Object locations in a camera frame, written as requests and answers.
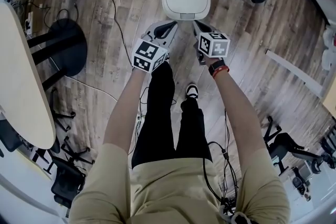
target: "floor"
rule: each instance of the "floor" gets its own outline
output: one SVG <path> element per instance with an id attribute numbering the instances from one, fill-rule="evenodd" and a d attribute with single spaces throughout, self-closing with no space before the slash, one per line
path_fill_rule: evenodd
<path id="1" fill-rule="evenodd" d="M 75 2 L 79 8 L 78 23 L 88 42 L 87 64 L 76 79 L 118 98 L 132 69 L 113 20 L 111 0 L 46 0 L 46 5 L 52 7 L 46 21 L 49 25 L 54 22 L 61 8 L 68 8 L 71 17 L 75 18 Z M 115 2 L 117 19 L 123 29 L 128 51 L 153 22 L 166 19 L 161 0 Z M 332 123 L 331 115 L 302 81 L 265 55 L 266 50 L 270 49 L 318 82 L 323 82 L 327 74 L 321 68 L 325 25 L 312 1 L 267 0 L 255 5 L 250 0 L 212 0 L 205 21 L 230 37 L 231 46 L 226 59 L 230 74 L 255 107 L 263 132 L 267 127 L 266 118 L 271 115 L 298 144 L 308 147 L 312 152 L 316 151 L 319 138 Z M 194 43 L 191 23 L 180 22 L 171 45 L 171 66 L 176 86 L 174 99 L 177 101 L 171 113 L 175 143 L 184 90 L 190 81 L 194 81 L 200 90 L 199 105 L 205 115 L 207 139 L 224 145 L 224 106 L 212 77 L 204 67 L 198 65 Z M 39 70 L 42 77 L 51 72 L 47 62 L 42 63 Z M 77 113 L 76 118 L 68 122 L 72 127 L 68 132 L 72 144 L 77 149 L 90 147 L 90 154 L 95 158 L 115 101 L 105 93 L 68 78 L 59 81 L 57 88 L 61 112 L 74 110 Z M 223 178 L 224 161 L 221 152 L 216 146 L 212 146 L 211 151 L 218 174 Z M 240 180 L 237 149 L 232 135 L 229 156 Z M 285 164 L 290 166 L 299 162 L 289 154 L 285 160 Z M 230 176 L 228 183 L 232 187 Z"/>

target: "black watch strap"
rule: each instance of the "black watch strap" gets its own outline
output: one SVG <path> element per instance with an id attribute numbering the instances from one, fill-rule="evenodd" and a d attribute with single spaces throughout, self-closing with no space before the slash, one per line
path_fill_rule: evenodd
<path id="1" fill-rule="evenodd" d="M 225 66 L 224 60 L 218 60 L 217 62 L 214 62 L 211 66 L 209 66 L 210 75 L 212 76 L 218 67 L 223 66 Z"/>

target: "beige shirt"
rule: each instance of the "beige shirt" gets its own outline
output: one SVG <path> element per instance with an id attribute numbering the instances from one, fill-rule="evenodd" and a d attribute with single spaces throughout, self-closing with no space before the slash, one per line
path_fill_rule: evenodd
<path id="1" fill-rule="evenodd" d="M 214 166 L 208 160 L 205 166 L 209 183 L 220 196 Z M 259 224 L 288 223 L 288 199 L 267 150 L 256 151 L 241 171 L 236 211 Z M 130 177 L 126 152 L 105 144 L 72 203 L 70 223 L 225 223 L 218 209 L 204 179 L 203 159 L 145 163 Z"/>

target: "red wristband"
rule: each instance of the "red wristband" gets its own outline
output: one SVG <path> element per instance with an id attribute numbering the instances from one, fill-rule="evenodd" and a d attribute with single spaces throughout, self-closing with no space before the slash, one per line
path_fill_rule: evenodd
<path id="1" fill-rule="evenodd" d="M 228 66 L 221 66 L 221 67 L 218 67 L 217 69 L 215 69 L 214 73 L 212 74 L 212 77 L 215 78 L 215 76 L 223 70 L 226 70 L 228 73 L 230 71 Z"/>

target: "black pants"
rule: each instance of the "black pants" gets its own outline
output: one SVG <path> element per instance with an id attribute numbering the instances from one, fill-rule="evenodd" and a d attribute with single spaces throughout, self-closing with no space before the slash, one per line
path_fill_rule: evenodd
<path id="1" fill-rule="evenodd" d="M 173 72 L 165 62 L 152 73 L 147 114 L 133 153 L 132 168 L 142 163 L 174 158 L 206 158 L 212 161 L 205 138 L 203 112 L 194 98 L 187 98 L 181 104 L 181 129 L 175 150 L 170 118 L 174 92 Z"/>

